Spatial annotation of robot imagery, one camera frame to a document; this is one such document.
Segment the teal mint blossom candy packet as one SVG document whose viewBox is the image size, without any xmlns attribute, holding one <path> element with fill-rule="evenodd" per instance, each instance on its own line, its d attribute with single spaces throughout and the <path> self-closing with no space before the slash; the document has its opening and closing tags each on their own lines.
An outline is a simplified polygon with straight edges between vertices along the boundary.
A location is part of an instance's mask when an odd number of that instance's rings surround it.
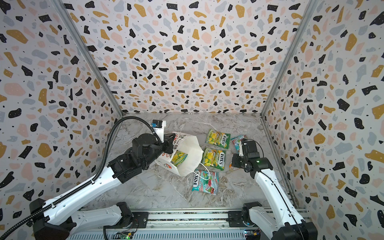
<svg viewBox="0 0 384 240">
<path fill-rule="evenodd" d="M 239 135 L 231 139 L 232 144 L 235 146 L 236 150 L 239 152 L 241 148 L 241 142 L 243 139 L 246 139 L 246 135 Z"/>
</svg>

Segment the green lemon candy packet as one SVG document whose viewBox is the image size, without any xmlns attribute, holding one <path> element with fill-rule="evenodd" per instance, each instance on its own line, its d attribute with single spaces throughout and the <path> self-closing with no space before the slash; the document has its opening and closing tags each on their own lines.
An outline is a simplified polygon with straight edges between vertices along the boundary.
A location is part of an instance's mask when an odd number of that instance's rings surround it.
<svg viewBox="0 0 384 240">
<path fill-rule="evenodd" d="M 230 145 L 230 138 L 231 134 L 210 129 L 206 138 L 206 143 L 223 149 L 228 149 Z"/>
<path fill-rule="evenodd" d="M 223 171 L 225 169 L 226 151 L 206 148 L 201 163 L 206 167 L 213 167 Z"/>
</svg>

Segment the white floral paper bag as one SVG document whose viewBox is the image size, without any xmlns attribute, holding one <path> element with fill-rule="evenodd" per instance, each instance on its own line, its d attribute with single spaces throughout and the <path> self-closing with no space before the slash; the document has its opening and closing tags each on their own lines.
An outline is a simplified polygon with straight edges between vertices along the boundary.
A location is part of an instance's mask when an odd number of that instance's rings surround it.
<svg viewBox="0 0 384 240">
<path fill-rule="evenodd" d="M 194 173 L 201 164 L 204 151 L 196 136 L 179 132 L 174 134 L 176 136 L 173 140 L 173 153 L 161 154 L 155 163 L 177 176 L 185 177 Z"/>
</svg>

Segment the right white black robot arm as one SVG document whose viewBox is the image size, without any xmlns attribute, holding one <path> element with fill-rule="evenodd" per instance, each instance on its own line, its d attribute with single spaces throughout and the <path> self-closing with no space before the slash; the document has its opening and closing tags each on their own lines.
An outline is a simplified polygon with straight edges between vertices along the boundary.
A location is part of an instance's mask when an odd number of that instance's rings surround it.
<svg viewBox="0 0 384 240">
<path fill-rule="evenodd" d="M 262 158 L 257 142 L 242 139 L 238 154 L 233 154 L 232 166 L 243 169 L 263 191 L 274 216 L 269 215 L 259 202 L 242 207 L 242 222 L 257 226 L 269 240 L 316 240 L 318 230 L 306 222 L 283 190 L 270 161 Z"/>
</svg>

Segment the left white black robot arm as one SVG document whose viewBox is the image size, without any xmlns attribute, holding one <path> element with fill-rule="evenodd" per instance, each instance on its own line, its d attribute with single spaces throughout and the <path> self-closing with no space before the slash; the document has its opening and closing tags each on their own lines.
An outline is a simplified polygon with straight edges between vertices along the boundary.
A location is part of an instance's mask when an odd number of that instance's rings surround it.
<svg viewBox="0 0 384 240">
<path fill-rule="evenodd" d="M 116 188 L 147 170 L 162 154 L 172 154 L 176 134 L 166 134 L 157 144 L 151 134 L 142 134 L 133 140 L 131 148 L 110 161 L 99 177 L 93 176 L 62 196 L 30 204 L 33 231 L 37 240 L 65 240 L 69 236 L 98 227 L 138 227 L 134 213 L 127 203 L 85 211 L 80 209 L 101 194 Z"/>
</svg>

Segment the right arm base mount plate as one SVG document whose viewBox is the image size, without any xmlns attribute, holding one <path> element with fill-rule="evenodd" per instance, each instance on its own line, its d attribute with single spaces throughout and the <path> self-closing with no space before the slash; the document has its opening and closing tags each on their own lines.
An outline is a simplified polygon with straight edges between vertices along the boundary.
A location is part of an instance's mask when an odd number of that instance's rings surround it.
<svg viewBox="0 0 384 240">
<path fill-rule="evenodd" d="M 264 209 L 250 209 L 241 211 L 228 211 L 226 221 L 231 228 L 253 228 L 258 227 L 257 223 L 265 222 L 270 215 Z"/>
</svg>

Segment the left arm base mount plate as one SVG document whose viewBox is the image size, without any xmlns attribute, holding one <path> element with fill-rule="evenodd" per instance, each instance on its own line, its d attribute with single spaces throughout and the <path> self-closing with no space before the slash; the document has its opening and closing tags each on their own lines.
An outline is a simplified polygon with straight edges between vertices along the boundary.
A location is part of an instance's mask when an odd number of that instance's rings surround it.
<svg viewBox="0 0 384 240">
<path fill-rule="evenodd" d="M 149 219 L 149 212 L 133 212 L 130 217 L 122 217 L 117 224 L 105 226 L 106 229 L 145 229 Z"/>
</svg>

